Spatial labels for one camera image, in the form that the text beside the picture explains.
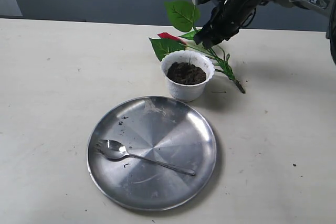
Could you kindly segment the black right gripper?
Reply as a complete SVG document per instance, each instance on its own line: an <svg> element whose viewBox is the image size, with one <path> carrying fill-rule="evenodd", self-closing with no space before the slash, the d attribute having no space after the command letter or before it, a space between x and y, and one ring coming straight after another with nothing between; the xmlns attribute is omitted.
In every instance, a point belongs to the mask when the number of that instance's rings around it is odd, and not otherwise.
<svg viewBox="0 0 336 224"><path fill-rule="evenodd" d="M192 0L196 6L209 1L218 5L224 0ZM227 0L215 8L210 20L194 35L194 42L210 49L223 40L229 40L238 33L255 8L256 0Z"/></svg>

